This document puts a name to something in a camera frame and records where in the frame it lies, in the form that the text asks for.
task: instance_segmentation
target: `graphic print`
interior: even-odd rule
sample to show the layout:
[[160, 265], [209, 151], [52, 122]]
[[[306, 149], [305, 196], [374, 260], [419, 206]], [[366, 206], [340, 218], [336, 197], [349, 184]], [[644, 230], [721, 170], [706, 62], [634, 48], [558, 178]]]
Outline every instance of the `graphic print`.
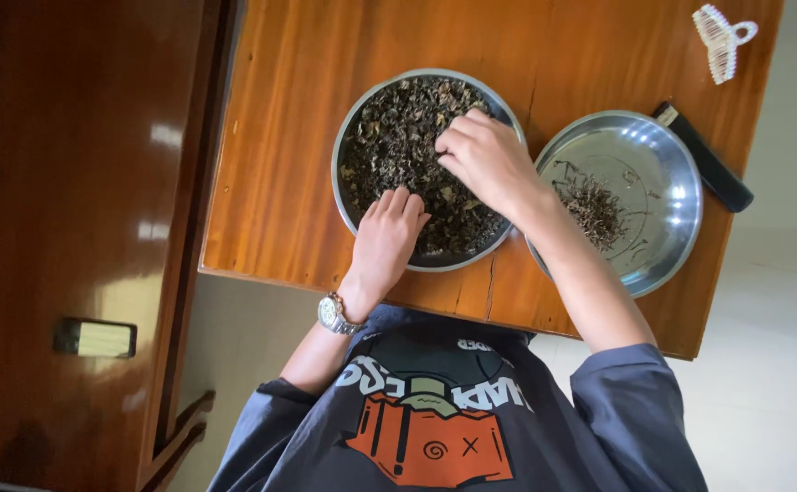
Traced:
[[[513, 479], [499, 418], [488, 411], [507, 403], [529, 408], [512, 379], [497, 377], [506, 361], [484, 344], [459, 340], [462, 350], [440, 352], [436, 364], [426, 364], [435, 361], [421, 361], [415, 345], [391, 340], [386, 354], [374, 341], [362, 348], [368, 354], [345, 368], [335, 385], [358, 384], [365, 400], [355, 432], [339, 445], [364, 454], [398, 485], [463, 487]], [[395, 348], [414, 353], [413, 362], [402, 364], [407, 358]], [[371, 354], [398, 367], [387, 369]], [[452, 364], [443, 364], [445, 358]]]

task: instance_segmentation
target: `t-shirt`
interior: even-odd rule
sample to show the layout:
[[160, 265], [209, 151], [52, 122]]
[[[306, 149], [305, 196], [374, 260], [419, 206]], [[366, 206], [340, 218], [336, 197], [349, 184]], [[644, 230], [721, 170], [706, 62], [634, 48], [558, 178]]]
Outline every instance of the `t-shirt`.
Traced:
[[590, 355], [571, 393], [516, 337], [369, 334], [321, 397], [259, 386], [209, 490], [706, 490], [655, 347]]

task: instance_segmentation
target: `wooden furniture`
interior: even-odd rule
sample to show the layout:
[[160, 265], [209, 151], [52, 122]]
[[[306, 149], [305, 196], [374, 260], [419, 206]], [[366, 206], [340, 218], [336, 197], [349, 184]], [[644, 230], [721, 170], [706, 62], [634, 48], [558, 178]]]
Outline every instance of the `wooden furniture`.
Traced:
[[[334, 205], [330, 159], [349, 108], [406, 70], [443, 67], [511, 106], [534, 157], [573, 120], [604, 109], [650, 114], [672, 101], [736, 173], [745, 169], [782, 0], [724, 0], [760, 33], [736, 78], [715, 86], [691, 14], [704, 2], [251, 0], [242, 23], [201, 271], [334, 289], [353, 236]], [[660, 348], [696, 357], [732, 216], [706, 192], [696, 247], [665, 286], [638, 299]], [[458, 271], [407, 272], [391, 303], [578, 336], [554, 285], [514, 231]]]
[[[229, 0], [0, 1], [0, 482], [164, 489], [233, 31]], [[130, 359], [53, 350], [65, 317]]]

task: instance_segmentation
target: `sleeve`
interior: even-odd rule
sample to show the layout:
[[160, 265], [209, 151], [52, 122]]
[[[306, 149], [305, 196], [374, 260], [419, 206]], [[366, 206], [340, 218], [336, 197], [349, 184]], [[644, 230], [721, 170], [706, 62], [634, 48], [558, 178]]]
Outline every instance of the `sleeve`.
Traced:
[[590, 355], [571, 375], [575, 408], [631, 490], [707, 490], [684, 435], [684, 402], [648, 343]]
[[241, 411], [207, 490], [260, 489], [317, 400], [284, 379], [260, 385]]

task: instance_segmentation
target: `stainless steel bowl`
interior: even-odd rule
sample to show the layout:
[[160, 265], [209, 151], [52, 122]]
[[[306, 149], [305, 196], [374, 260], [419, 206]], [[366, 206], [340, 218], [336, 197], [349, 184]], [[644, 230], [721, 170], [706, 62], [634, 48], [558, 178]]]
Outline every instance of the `stainless steel bowl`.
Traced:
[[[347, 190], [344, 189], [344, 185], [341, 182], [340, 173], [338, 171], [340, 169], [340, 163], [343, 161], [343, 155], [346, 147], [347, 140], [345, 137], [347, 128], [355, 127], [355, 122], [360, 116], [359, 110], [361, 109], [361, 106], [368, 101], [368, 99], [374, 95], [374, 93], [388, 85], [396, 84], [404, 79], [412, 77], [448, 77], [464, 81], [476, 87], [478, 90], [480, 90], [480, 93], [483, 94], [483, 98], [487, 101], [492, 109], [493, 118], [512, 127], [516, 132], [516, 137], [520, 140], [520, 143], [523, 145], [526, 144], [526, 138], [523, 134], [523, 129], [520, 128], [520, 123], [517, 122], [516, 117], [508, 107], [508, 104], [504, 102], [499, 95], [495, 94], [491, 88], [487, 87], [486, 84], [478, 81], [474, 77], [466, 75], [465, 73], [445, 70], [443, 68], [419, 68], [418, 70], [404, 72], [389, 79], [388, 81], [380, 82], [379, 84], [371, 87], [368, 92], [362, 95], [359, 100], [356, 101], [355, 104], [350, 108], [349, 114], [346, 118], [344, 118], [344, 122], [340, 126], [337, 139], [334, 140], [334, 150], [332, 151], [332, 190], [334, 191], [334, 200], [338, 204], [340, 216], [343, 218], [344, 223], [347, 224], [350, 232], [353, 233], [353, 236], [355, 236], [359, 230], [359, 221], [361, 220], [361, 217], [358, 216], [353, 207], [350, 205]], [[508, 237], [508, 233], [512, 227], [513, 226], [511, 223], [505, 220], [504, 223], [502, 223], [502, 228], [499, 229], [496, 234], [492, 236], [492, 239], [485, 245], [485, 247], [479, 251], [462, 255], [452, 255], [447, 253], [439, 255], [414, 255], [411, 257], [411, 261], [408, 263], [407, 268], [408, 270], [414, 270], [417, 272], [447, 272], [450, 270], [456, 270], [457, 268], [461, 268], [467, 264], [474, 263], [483, 256], [486, 256], [495, 250], [495, 248], [497, 248], [498, 245]]]
[[[644, 212], [627, 215], [630, 232], [603, 253], [632, 297], [654, 291], [681, 268], [702, 222], [702, 181], [687, 147], [670, 129], [629, 111], [595, 113], [560, 131], [538, 156], [535, 167], [548, 184], [565, 178], [566, 165], [556, 161], [569, 161], [605, 181], [624, 207]], [[526, 242], [549, 277], [545, 262]]]

